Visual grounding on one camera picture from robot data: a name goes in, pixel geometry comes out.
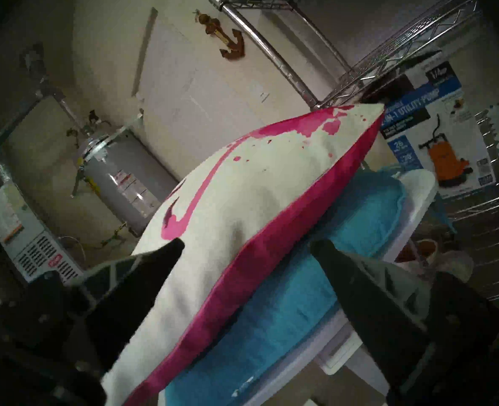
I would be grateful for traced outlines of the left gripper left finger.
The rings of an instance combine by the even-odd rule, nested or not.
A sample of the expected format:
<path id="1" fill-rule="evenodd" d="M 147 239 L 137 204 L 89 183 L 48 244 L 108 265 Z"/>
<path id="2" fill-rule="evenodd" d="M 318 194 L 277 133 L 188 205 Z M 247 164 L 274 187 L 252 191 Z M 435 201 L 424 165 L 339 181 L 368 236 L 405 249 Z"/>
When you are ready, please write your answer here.
<path id="1" fill-rule="evenodd" d="M 110 369 L 155 303 L 185 248 L 179 238 L 63 283 L 45 272 L 0 306 L 0 351 Z"/>

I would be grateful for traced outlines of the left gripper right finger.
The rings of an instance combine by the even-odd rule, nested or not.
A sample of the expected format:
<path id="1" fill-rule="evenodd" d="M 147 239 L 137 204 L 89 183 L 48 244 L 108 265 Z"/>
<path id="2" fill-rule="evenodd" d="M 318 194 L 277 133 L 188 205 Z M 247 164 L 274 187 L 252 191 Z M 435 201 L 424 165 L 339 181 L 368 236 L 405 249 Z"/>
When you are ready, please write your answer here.
<path id="1" fill-rule="evenodd" d="M 310 252 L 390 392 L 449 391 L 499 334 L 499 309 L 448 272 L 424 281 L 330 240 L 312 242 Z"/>

